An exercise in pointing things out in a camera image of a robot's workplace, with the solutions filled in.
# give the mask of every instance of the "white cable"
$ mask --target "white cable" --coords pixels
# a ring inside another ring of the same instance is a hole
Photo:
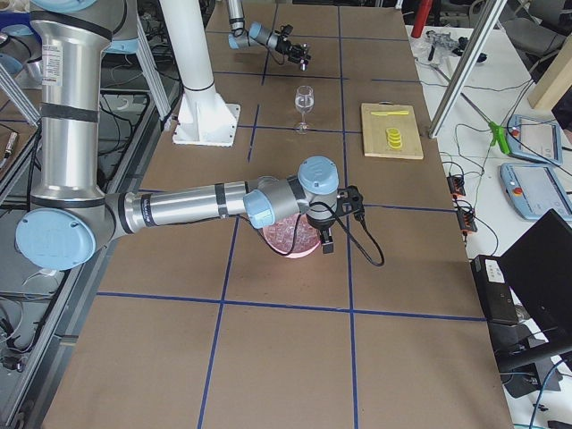
[[[10,302],[11,304],[15,304],[17,306],[20,307],[20,321],[18,322],[18,324],[16,325],[16,327],[14,328],[13,332],[8,335],[6,338],[2,338],[0,340],[0,344],[2,344],[3,342],[7,342],[8,340],[10,340],[11,338],[13,338],[13,336],[18,332],[18,330],[20,329],[21,323],[24,320],[24,306],[22,305],[21,302],[16,302],[16,301],[12,301],[11,299],[8,298],[4,298],[4,297],[0,297],[0,299],[6,301],[6,302]],[[4,308],[2,308],[3,311],[6,314],[6,318],[8,318],[8,313],[6,312],[6,310]]]

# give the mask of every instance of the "black monitor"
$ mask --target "black monitor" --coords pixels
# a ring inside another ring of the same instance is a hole
[[[572,359],[572,228],[550,210],[498,262],[506,283],[549,340],[497,356],[500,371],[557,355]]]

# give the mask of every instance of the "light blue cap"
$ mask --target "light blue cap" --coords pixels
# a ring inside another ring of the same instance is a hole
[[[105,50],[106,54],[136,54],[139,49],[139,40],[132,38],[128,40],[113,40],[111,45]]]
[[[2,29],[3,33],[6,33],[8,36],[14,37],[24,37],[24,36],[32,36],[34,33],[32,30],[24,24],[14,24],[4,27]]]
[[[298,180],[302,188],[316,195],[337,192],[340,179],[336,164],[325,156],[311,156],[298,170]]]
[[[56,13],[73,13],[83,11],[97,0],[31,0],[42,9]]]
[[[96,252],[96,238],[75,214],[57,208],[39,208],[24,215],[16,228],[20,252],[34,264],[68,270]]]
[[[270,201],[259,189],[249,192],[242,199],[248,218],[257,230],[276,222],[276,216]]]
[[[253,22],[250,26],[250,30],[248,31],[251,38],[257,38],[258,34],[260,34],[260,30],[262,29],[262,25],[260,22]]]
[[[6,54],[0,54],[0,63],[2,63],[6,71],[9,72],[12,76],[19,73],[24,67],[22,63],[20,63],[13,56]]]
[[[231,49],[238,49],[239,44],[236,43],[235,37],[232,34],[229,34],[229,46]]]

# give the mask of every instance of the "white desk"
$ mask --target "white desk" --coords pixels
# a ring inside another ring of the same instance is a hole
[[[472,32],[471,29],[453,28],[425,28],[425,31],[429,29],[434,29],[438,32],[450,32],[451,37],[455,39],[459,37],[469,37]],[[425,101],[429,114],[433,117],[445,88],[427,84],[446,84],[446,82],[435,70],[420,64],[428,63],[428,50],[423,51],[423,49],[418,49],[419,46],[416,45],[418,43],[418,41],[412,41],[414,53],[420,53],[417,72],[419,79],[424,83]],[[497,29],[493,31],[485,45],[484,52],[488,54],[488,59],[474,68],[467,81],[467,85],[499,89],[514,87],[530,80],[528,71],[520,61],[517,52],[503,31]],[[441,68],[444,72],[451,75],[450,67],[447,62],[443,62]],[[493,121],[498,124],[504,124],[505,122],[501,121],[511,110],[522,88],[524,87],[502,92],[465,88],[463,92]],[[553,115],[551,112],[535,111],[528,104],[527,94],[533,89],[534,84],[527,90],[526,95],[517,107],[516,114],[530,115],[531,117],[542,120],[552,119]],[[460,164],[465,172],[478,171],[478,167],[475,164],[472,164],[458,155],[454,133],[459,123],[464,123],[480,130],[487,129],[486,123],[484,123],[480,116],[476,114],[465,100],[460,98],[454,109],[451,110],[438,136],[439,149],[443,152],[442,160],[453,161]],[[563,144],[569,146],[566,137],[564,135],[562,137]],[[490,141],[490,132],[476,132],[466,127],[458,127],[458,142],[461,154],[480,165],[483,165]],[[503,155],[498,146],[491,148],[484,167],[485,174],[481,181],[478,191],[478,200],[476,202],[476,216],[490,225],[499,238],[499,247],[495,253],[497,256],[502,255],[507,248],[533,225],[533,223],[525,221],[515,211],[501,183],[499,174],[500,166],[508,162],[517,163],[520,161]],[[443,167],[445,172],[448,172],[450,169],[449,164],[445,164]],[[564,168],[572,171],[572,154],[569,152],[564,152]],[[452,166],[451,172],[453,174],[458,173],[458,167]],[[572,190],[572,178],[561,171],[557,171],[557,174],[564,189]],[[467,193],[465,200],[474,205],[479,178],[476,174],[469,174],[465,180]],[[477,228],[479,229],[478,233],[469,235],[467,240],[467,255],[469,258],[473,258],[478,254],[491,254],[495,248],[496,240],[493,234],[481,223],[477,224]],[[559,370],[565,373],[568,371],[568,369],[563,366],[560,366]],[[560,383],[560,386],[562,392],[547,391],[543,394],[541,403],[548,407],[549,410],[546,412],[539,411],[537,413],[535,420],[536,425],[547,427],[546,422],[551,419],[572,423],[572,378],[565,377]],[[528,425],[537,394],[537,392],[534,392],[515,400],[506,393],[510,412],[515,423]]]

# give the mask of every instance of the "office chair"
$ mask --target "office chair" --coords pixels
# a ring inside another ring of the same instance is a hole
[[[565,2],[566,0],[531,0],[528,12],[542,23],[558,27]],[[538,58],[529,72],[538,64],[555,56],[566,40],[566,36],[527,18],[515,18],[502,25],[516,49]]]

